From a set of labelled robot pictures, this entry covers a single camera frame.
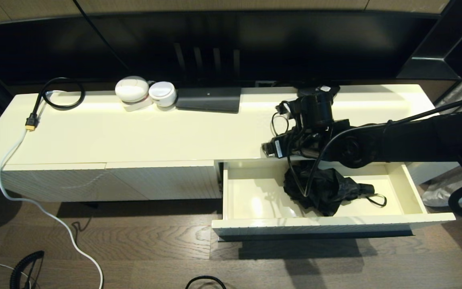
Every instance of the white round device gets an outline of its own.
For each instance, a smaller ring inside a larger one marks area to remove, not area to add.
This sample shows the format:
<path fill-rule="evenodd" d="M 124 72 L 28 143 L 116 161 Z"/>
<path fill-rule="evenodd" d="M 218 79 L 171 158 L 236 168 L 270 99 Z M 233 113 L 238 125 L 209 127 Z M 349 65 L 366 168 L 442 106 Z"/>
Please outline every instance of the white round device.
<path fill-rule="evenodd" d="M 124 102 L 137 102 L 145 97 L 149 84 L 140 76 L 128 76 L 117 82 L 115 94 Z"/>
<path fill-rule="evenodd" d="M 156 82 L 149 88 L 149 96 L 157 106 L 172 106 L 176 102 L 176 89 L 174 84 L 167 81 Z"/>

